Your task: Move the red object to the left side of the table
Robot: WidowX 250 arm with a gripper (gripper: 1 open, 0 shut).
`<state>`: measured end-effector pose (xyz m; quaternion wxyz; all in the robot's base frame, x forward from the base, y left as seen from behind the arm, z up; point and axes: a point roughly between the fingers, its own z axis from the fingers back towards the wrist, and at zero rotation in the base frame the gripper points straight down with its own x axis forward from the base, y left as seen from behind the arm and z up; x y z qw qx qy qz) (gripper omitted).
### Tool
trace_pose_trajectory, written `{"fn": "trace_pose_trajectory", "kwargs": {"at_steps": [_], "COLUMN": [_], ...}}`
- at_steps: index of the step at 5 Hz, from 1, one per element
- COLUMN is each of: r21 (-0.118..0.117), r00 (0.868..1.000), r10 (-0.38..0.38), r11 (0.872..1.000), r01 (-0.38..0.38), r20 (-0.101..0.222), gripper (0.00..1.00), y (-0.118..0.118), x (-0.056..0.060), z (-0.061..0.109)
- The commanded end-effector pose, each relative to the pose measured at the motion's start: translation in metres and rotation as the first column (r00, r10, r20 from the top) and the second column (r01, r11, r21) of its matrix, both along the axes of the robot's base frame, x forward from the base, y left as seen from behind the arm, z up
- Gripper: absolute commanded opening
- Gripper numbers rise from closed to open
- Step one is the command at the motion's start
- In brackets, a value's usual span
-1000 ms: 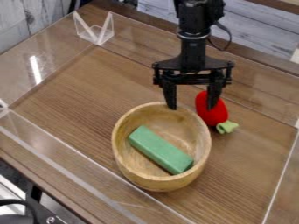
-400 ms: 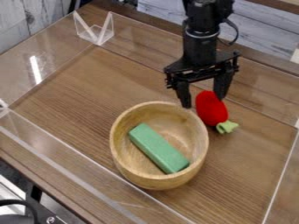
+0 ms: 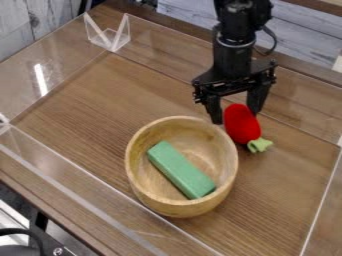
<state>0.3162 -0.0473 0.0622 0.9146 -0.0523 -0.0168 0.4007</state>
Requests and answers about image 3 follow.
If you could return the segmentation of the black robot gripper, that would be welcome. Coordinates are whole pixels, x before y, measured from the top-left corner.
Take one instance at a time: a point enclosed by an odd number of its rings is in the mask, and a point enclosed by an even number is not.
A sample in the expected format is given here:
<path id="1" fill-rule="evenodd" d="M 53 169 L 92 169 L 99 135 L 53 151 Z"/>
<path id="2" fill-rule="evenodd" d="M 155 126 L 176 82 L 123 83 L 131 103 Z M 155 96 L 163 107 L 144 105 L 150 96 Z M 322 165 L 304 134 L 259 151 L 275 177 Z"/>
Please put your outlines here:
<path id="1" fill-rule="evenodd" d="M 255 41 L 234 45 L 215 36 L 212 42 L 214 63 L 192 80 L 194 101 L 206 104 L 212 123 L 220 125 L 220 98 L 224 96 L 247 92 L 248 109 L 254 115 L 260 112 L 270 87 L 276 80 L 276 61 L 252 59 Z"/>

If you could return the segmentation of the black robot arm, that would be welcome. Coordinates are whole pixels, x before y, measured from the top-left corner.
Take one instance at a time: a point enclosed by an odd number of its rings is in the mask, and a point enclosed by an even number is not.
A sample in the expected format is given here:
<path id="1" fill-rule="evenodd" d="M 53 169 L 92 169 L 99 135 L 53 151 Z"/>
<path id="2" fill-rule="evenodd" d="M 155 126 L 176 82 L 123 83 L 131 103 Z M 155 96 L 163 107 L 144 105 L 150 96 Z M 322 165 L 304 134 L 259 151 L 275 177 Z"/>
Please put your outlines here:
<path id="1" fill-rule="evenodd" d="M 266 27 L 271 19 L 270 0 L 214 0 L 218 24 L 212 28 L 211 68 L 194 78 L 194 102 L 200 103 L 211 122 L 220 125 L 223 114 L 220 99 L 247 92 L 247 108 L 256 115 L 264 105 L 271 85 L 275 83 L 276 61 L 252 59 L 256 32 L 263 30 L 276 40 Z"/>

